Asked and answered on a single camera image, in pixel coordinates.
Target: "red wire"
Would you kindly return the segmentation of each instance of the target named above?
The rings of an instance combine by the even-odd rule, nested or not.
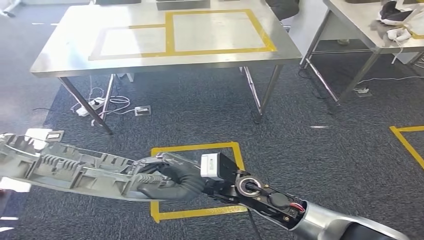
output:
[[[296,209],[299,209],[301,213],[304,213],[305,212],[304,207],[302,205],[300,205],[299,203],[292,202],[292,203],[289,204],[289,206],[290,207],[293,207],[293,208],[296,208]]]

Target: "yellow tape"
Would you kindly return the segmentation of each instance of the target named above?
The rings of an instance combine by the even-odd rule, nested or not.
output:
[[[159,201],[151,201],[150,202],[150,216],[154,219],[154,221],[158,224],[161,221],[161,217],[159,216]]]
[[[424,131],[424,126],[409,126],[409,127],[402,127],[402,128],[396,128],[399,132],[417,132],[417,131]]]
[[[243,213],[246,211],[247,209],[244,206],[224,206],[224,207],[196,209],[196,210],[161,212],[159,213],[159,215],[161,220],[171,220],[171,219],[205,217],[205,216],[213,216],[213,215],[221,215],[221,214]]]
[[[249,17],[254,29],[256,29],[257,34],[259,34],[260,38],[262,39],[263,43],[265,44],[265,49],[268,50],[268,52],[275,52],[277,51],[276,46],[274,45],[273,41],[270,39],[268,34],[265,32],[265,30],[262,28],[261,23],[256,18],[255,14],[250,9],[245,10],[247,16]]]
[[[223,13],[246,13],[254,29],[259,34],[265,47],[235,48],[235,49],[216,49],[216,50],[196,50],[196,51],[176,51],[175,50],[175,31],[174,15],[193,15],[193,14],[223,14]],[[147,29],[147,28],[165,28],[165,52],[148,52],[134,54],[101,55],[103,44],[105,43],[106,32],[115,29]],[[115,60],[131,58],[154,58],[154,57],[179,57],[194,55],[214,55],[214,54],[243,54],[276,52],[277,48],[268,34],[262,28],[261,23],[250,9],[232,9],[232,10],[201,10],[201,11],[171,11],[165,13],[164,24],[147,24],[133,26],[109,27],[100,30],[97,37],[94,50],[88,57],[89,61],[96,60]]]
[[[183,145],[183,146],[168,146],[168,147],[154,147],[151,149],[151,156],[155,156],[161,152],[183,152],[183,151],[193,151],[193,150],[205,150],[205,149],[224,149],[231,148],[234,154],[235,163],[240,170],[245,170],[245,165],[242,159],[242,153],[240,151],[240,146],[237,142],[220,142],[220,143],[207,143],[207,144],[196,144],[196,145]],[[246,212],[247,208],[244,206],[224,206],[224,207],[214,207],[206,209],[196,209],[196,210],[185,210],[185,211],[172,211],[172,212],[160,212],[159,202],[152,201],[150,202],[150,215],[156,223],[159,223],[161,220],[170,220],[170,219],[182,219],[182,218],[193,218],[193,217],[203,217],[203,216],[212,216],[220,214],[232,214],[232,213],[241,213]]]
[[[412,132],[409,129],[418,127],[404,127],[400,129],[407,129],[408,131],[402,131],[402,132]],[[412,147],[412,145],[405,139],[405,137],[402,135],[400,129],[397,129],[395,126],[391,126],[390,130],[394,133],[394,135],[399,139],[400,143],[408,150],[408,152],[413,156],[413,158],[421,165],[421,167],[424,169],[424,159],[418,154],[418,152]]]

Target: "electrical outlet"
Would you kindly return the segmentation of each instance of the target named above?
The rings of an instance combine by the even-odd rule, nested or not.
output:
[[[97,110],[101,107],[103,107],[103,105],[105,105],[105,99],[101,98],[101,97],[96,97],[95,99],[91,100],[88,102],[88,104],[94,109]],[[85,107],[80,107],[78,108],[78,110],[76,110],[76,113],[81,116],[81,117],[85,117],[89,115],[89,112],[86,110]]]
[[[152,109],[150,106],[136,106],[134,107],[135,116],[146,116],[152,114]]]

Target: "black cable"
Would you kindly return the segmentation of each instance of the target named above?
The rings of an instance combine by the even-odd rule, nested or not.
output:
[[[37,108],[34,108],[34,109],[33,109],[33,111],[35,111],[35,110],[39,110],[39,109],[43,109],[43,110],[48,110],[48,111],[56,112],[56,110],[52,110],[52,109],[50,109],[50,108],[45,108],[45,107],[37,107]]]
[[[257,239],[263,240],[261,237],[261,234],[259,234],[258,227],[256,226],[255,220],[253,219],[251,210],[247,209],[247,213],[249,214],[249,219],[250,219],[250,222],[252,223],[252,227],[253,227],[254,233],[256,234]]]
[[[297,72],[297,75],[299,75],[299,77],[303,78],[303,79],[312,79],[312,77],[310,76],[302,76],[301,72],[305,71],[305,68],[300,68],[299,71]]]
[[[317,96],[317,95],[315,94],[314,90],[312,90],[311,92],[312,92],[312,95],[313,95],[316,99],[329,99],[329,98],[331,98],[331,96],[326,96],[326,97],[319,96],[319,95],[320,95],[319,93],[318,93],[318,96]]]
[[[246,189],[248,190],[253,190],[253,191],[259,191],[261,194],[268,196],[269,193],[265,190],[263,190],[262,188],[258,187],[256,184],[254,184],[253,182],[248,182],[246,183]]]

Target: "white object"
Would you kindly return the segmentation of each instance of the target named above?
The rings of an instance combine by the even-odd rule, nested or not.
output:
[[[3,15],[5,17],[10,17],[10,15],[8,15],[7,13],[10,13],[20,3],[21,3],[21,0],[11,0],[10,5],[8,7],[6,7],[4,10],[0,10],[0,15]]]
[[[60,142],[64,136],[65,131],[51,131],[45,137],[46,142]]]
[[[354,89],[355,92],[357,92],[358,94],[367,94],[370,89],[369,88],[359,88],[359,89]]]
[[[151,115],[152,109],[150,106],[136,106],[134,107],[134,114],[136,117]]]
[[[410,39],[412,36],[406,28],[401,27],[401,28],[388,30],[387,37],[390,40],[401,43]]]
[[[88,103],[94,110],[97,110],[101,107],[103,107],[103,105],[105,104],[105,99],[101,98],[101,97],[96,97],[95,99],[91,100]],[[76,110],[76,113],[81,116],[81,117],[85,117],[89,115],[89,112],[86,110],[85,107],[80,107],[78,110]]]
[[[223,179],[218,177],[218,155],[219,153],[202,154],[200,162],[200,175],[203,178],[211,178],[216,181]]]

